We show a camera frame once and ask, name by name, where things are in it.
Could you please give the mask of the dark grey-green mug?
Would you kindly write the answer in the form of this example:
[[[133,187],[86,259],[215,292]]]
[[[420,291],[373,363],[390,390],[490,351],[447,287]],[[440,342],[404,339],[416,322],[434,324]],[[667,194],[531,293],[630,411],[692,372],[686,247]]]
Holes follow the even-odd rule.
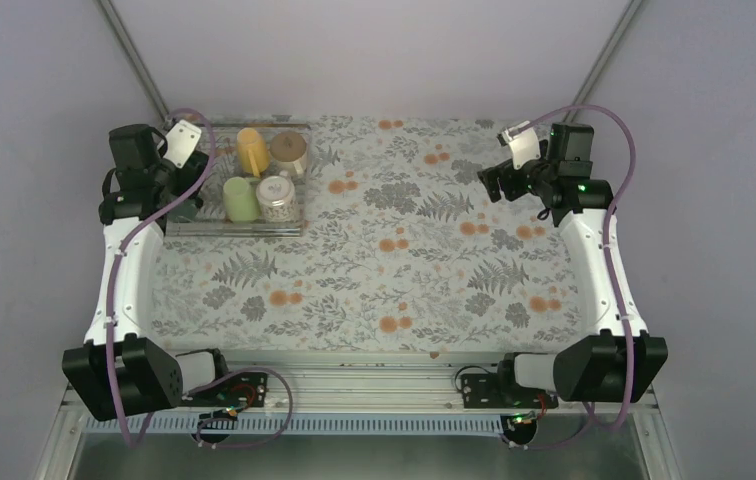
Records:
[[[172,208],[166,218],[169,223],[187,223],[195,220],[204,206],[204,199],[200,197],[187,198]]]

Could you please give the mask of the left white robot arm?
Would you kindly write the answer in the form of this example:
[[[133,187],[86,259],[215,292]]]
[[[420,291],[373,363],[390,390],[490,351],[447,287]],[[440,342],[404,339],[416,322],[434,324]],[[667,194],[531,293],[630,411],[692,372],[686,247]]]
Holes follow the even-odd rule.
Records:
[[[113,129],[114,166],[98,208],[105,259],[99,298],[80,347],[62,357],[62,371],[99,421],[179,406],[188,392],[209,405],[224,402],[232,377],[216,349],[171,355],[152,338],[152,281],[164,242],[163,208],[176,200],[199,207],[210,158],[198,148],[202,130],[185,120],[167,133],[146,124]]]

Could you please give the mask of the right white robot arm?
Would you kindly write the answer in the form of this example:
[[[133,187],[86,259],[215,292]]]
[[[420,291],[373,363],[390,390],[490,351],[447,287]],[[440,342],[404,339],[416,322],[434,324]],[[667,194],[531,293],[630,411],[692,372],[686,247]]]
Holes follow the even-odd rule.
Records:
[[[555,123],[541,140],[528,122],[497,136],[511,159],[479,172],[491,201],[542,201],[573,263],[586,335],[557,354],[514,353],[501,363],[498,399],[519,407],[534,390],[566,401],[638,401],[668,358],[649,334],[627,283],[610,184],[591,176],[594,130]]]

